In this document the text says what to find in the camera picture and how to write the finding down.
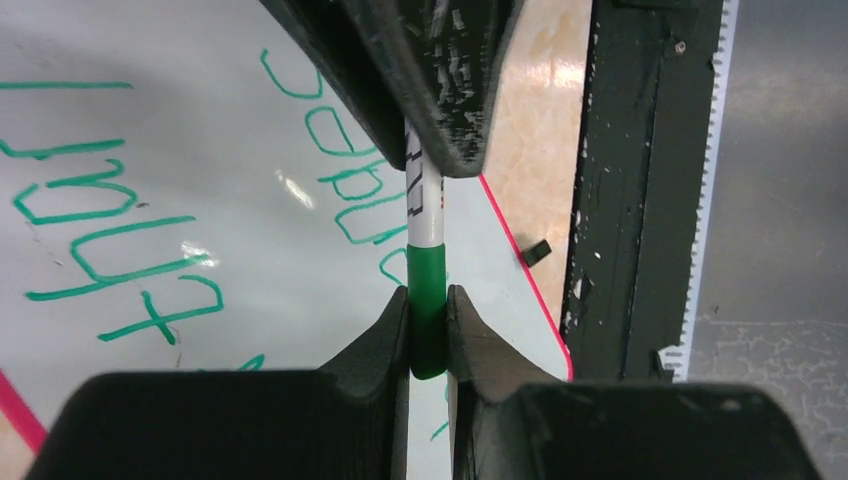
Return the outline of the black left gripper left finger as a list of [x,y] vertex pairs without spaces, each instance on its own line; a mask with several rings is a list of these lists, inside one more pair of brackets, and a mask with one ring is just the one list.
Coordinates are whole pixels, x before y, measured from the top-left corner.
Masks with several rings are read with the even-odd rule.
[[31,479],[402,479],[408,301],[315,370],[120,372],[66,402]]

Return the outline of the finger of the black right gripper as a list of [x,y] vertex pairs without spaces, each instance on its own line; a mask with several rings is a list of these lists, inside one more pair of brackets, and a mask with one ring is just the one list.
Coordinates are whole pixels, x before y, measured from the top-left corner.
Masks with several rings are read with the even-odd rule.
[[262,0],[391,167],[405,169],[404,117],[344,1]]
[[499,76],[521,1],[347,1],[344,10],[376,69],[363,118],[390,164],[405,167],[412,127],[438,173],[479,176],[494,118]]

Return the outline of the pink framed whiteboard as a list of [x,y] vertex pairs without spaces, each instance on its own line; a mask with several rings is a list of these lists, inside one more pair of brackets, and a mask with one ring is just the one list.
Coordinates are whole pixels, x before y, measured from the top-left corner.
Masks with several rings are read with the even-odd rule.
[[257,1],[1,5],[1,411],[312,367],[406,280],[406,180]]

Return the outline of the green marker cap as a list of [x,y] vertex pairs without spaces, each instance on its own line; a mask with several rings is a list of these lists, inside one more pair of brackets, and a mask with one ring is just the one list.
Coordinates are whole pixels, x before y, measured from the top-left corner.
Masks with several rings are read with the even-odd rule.
[[441,375],[447,365],[445,246],[407,247],[411,321],[410,369],[419,380]]

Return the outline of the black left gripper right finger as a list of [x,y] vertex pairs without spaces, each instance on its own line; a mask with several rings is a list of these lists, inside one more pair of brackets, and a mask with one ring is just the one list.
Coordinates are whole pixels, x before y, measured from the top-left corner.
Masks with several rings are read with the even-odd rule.
[[816,479],[785,411],[722,383],[565,382],[448,290],[456,479]]

